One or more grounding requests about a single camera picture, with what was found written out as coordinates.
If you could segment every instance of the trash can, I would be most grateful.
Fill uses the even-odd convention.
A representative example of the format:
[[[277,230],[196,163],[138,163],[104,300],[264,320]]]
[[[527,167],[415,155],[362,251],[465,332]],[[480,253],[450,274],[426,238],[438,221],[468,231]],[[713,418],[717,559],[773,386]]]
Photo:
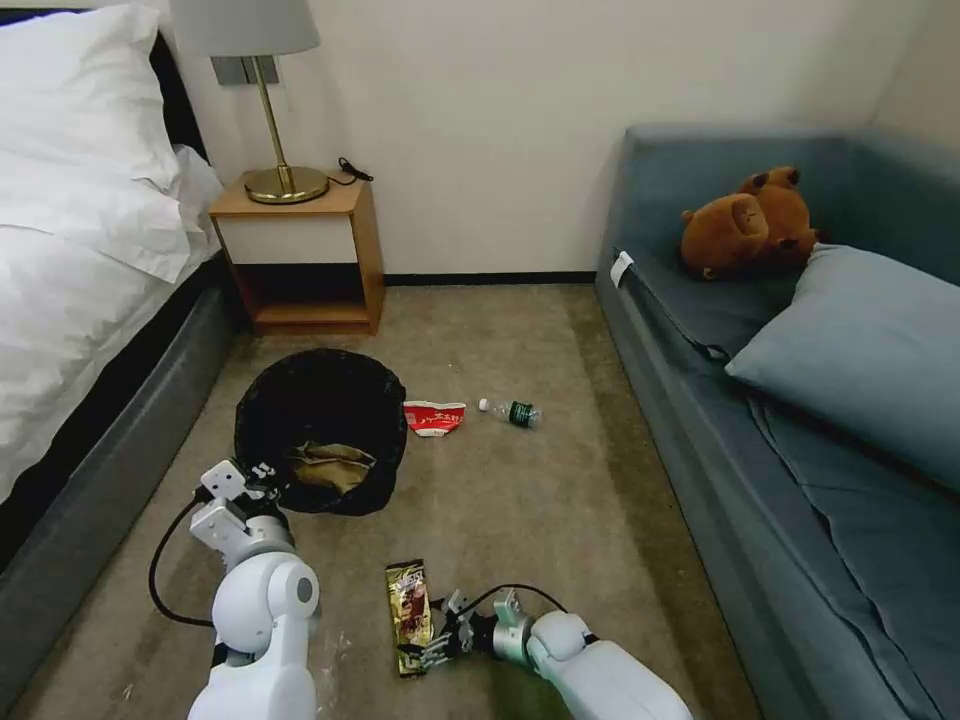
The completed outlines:
[[[295,512],[366,515],[393,494],[407,445],[407,391],[382,364],[345,350],[317,349],[274,363],[237,405],[234,451],[249,473],[261,463],[281,488],[281,507]],[[359,451],[368,460],[359,484],[304,481],[304,449]],[[351,460],[344,460],[350,467]]]

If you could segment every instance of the wooden nightstand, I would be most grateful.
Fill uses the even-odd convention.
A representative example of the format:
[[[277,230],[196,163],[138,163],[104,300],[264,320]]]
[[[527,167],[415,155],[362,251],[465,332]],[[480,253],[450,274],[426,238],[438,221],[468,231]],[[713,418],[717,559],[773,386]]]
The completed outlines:
[[[243,180],[210,217],[254,331],[376,334],[383,261],[370,185],[330,183],[310,202],[262,205]]]

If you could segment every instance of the carpet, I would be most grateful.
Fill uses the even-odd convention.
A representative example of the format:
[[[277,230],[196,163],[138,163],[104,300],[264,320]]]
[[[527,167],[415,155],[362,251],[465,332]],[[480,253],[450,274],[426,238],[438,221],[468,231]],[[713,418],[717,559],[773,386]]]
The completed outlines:
[[[318,717],[567,716],[534,675],[482,657],[397,677],[383,571],[418,557],[434,596],[532,583],[667,680],[698,717],[759,717],[593,289],[563,285],[390,288],[376,337],[239,336],[165,479],[12,717],[186,717],[206,682],[211,638],[153,609],[147,564],[200,474],[231,453],[234,407],[249,384],[318,346],[377,358],[411,400],[469,405],[447,437],[411,433],[382,512],[290,514],[322,590],[309,659]],[[536,403],[542,426],[480,415],[483,396]],[[174,609],[203,616],[221,574],[184,527],[159,583]],[[521,599],[528,611],[548,609]]]

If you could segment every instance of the blue sofa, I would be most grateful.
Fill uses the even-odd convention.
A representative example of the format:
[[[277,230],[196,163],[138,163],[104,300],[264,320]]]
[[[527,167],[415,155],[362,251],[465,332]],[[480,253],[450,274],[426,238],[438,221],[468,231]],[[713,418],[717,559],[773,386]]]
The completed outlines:
[[[764,715],[960,717],[960,495],[726,376],[796,276],[704,283],[678,260],[683,210],[778,165],[830,242],[960,284],[945,151],[878,129],[641,126],[597,293]],[[635,262],[614,286],[620,251]]]

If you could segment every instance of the stuffed animal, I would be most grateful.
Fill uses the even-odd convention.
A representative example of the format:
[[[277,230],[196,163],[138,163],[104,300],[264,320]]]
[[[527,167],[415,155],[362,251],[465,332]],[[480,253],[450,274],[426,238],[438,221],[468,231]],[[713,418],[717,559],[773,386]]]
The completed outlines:
[[[684,264],[704,280],[714,280],[750,266],[764,252],[770,228],[752,194],[727,195],[696,212],[683,213],[686,230],[680,243]]]
[[[741,193],[757,198],[770,228],[763,251],[754,258],[758,267],[800,269],[813,252],[820,232],[810,227],[810,211],[796,190],[799,181],[799,170],[778,167],[751,175],[740,186]]]

